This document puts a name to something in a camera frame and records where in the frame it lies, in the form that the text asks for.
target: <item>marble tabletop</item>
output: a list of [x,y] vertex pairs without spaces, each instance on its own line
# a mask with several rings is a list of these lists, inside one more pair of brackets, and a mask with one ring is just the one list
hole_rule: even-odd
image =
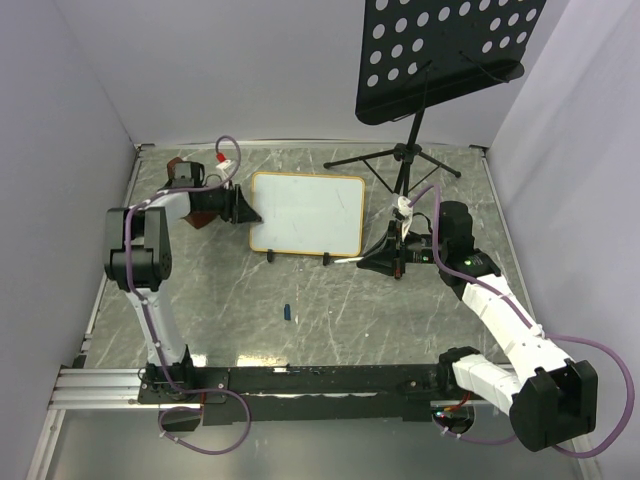
[[[366,182],[363,247],[373,245],[390,218],[390,194],[361,163],[327,171],[322,164],[384,150],[380,145],[243,147],[236,177],[250,198],[256,171],[355,175]],[[425,152],[462,172],[456,179],[438,170],[430,180],[443,200],[469,206],[476,244],[502,267],[512,290],[526,305],[504,225],[477,149],[434,147]],[[132,202],[143,200],[166,181],[172,158],[216,164],[212,149],[144,147]],[[391,157],[372,161],[393,185],[399,164]],[[412,181],[432,166],[416,159]],[[415,211],[432,216],[433,196]],[[426,231],[414,219],[412,230]],[[470,345],[489,359],[506,361],[493,337],[440,280],[437,268],[408,265],[394,280],[353,264],[324,267],[321,257],[266,255],[249,248],[249,225],[216,220],[201,230],[180,221],[170,232],[173,272],[167,281],[178,328],[197,365],[365,365],[433,363],[454,346]],[[291,305],[291,321],[283,308]],[[145,364],[142,331],[131,305],[114,282],[100,301],[86,368],[131,368]]]

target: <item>music stand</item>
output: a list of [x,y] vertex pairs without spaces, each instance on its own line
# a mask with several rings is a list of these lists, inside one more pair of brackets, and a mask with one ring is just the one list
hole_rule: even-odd
[[[356,117],[379,125],[414,115],[407,143],[327,162],[325,168],[363,162],[391,193],[407,196],[438,168],[461,173],[425,154],[416,143],[428,107],[508,83],[520,63],[546,0],[367,0]],[[369,160],[401,162],[393,190]],[[435,168],[409,188],[416,156]]]

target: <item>tripod base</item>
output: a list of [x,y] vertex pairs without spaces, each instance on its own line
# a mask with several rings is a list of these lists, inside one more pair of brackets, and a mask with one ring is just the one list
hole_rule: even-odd
[[[369,163],[369,160],[373,160],[374,158],[386,157],[387,155],[393,155],[393,158],[402,162],[402,166],[400,167],[400,172],[398,174],[398,180],[396,181],[396,186],[392,189],[387,182],[375,171],[375,169]],[[435,165],[435,168],[431,170],[427,175],[422,177],[413,187],[409,188],[409,172],[411,168],[411,164],[413,163],[413,159],[418,156],[420,158],[424,158],[431,164]],[[422,147],[418,144],[413,144],[413,146],[409,146],[404,143],[398,143],[391,150],[384,150],[382,152],[370,153],[368,155],[360,155],[358,157],[348,158],[346,160],[337,160],[335,162],[327,162],[323,166],[326,169],[330,169],[332,167],[336,167],[338,165],[347,165],[350,163],[362,162],[364,163],[369,170],[380,180],[380,182],[386,187],[387,190],[391,193],[400,193],[401,189],[403,190],[403,195],[407,195],[411,190],[420,185],[423,181],[425,181],[431,174],[433,174],[439,168],[451,173],[456,178],[460,178],[462,173],[458,170],[451,168],[450,166],[442,163],[439,160],[436,160],[430,155],[427,155],[422,151]]]

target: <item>small whiteboard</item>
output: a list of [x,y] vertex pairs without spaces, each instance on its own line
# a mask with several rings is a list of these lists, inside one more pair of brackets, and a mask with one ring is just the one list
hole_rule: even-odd
[[251,205],[256,252],[355,257],[362,243],[364,180],[360,177],[256,172]]

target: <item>white wall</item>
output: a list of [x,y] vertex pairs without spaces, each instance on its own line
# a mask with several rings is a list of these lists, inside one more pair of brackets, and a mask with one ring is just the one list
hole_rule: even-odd
[[[572,0],[489,151],[538,319],[615,347],[640,372],[640,2]],[[624,384],[603,355],[599,443]],[[599,456],[606,479],[640,475],[640,417]]]
[[[354,114],[364,0],[55,1],[134,142],[408,136],[410,119],[370,127]],[[566,3],[547,2],[526,68]],[[429,109],[421,138],[491,144],[523,83]]]
[[24,478],[100,280],[133,147],[51,0],[0,6],[0,467]]

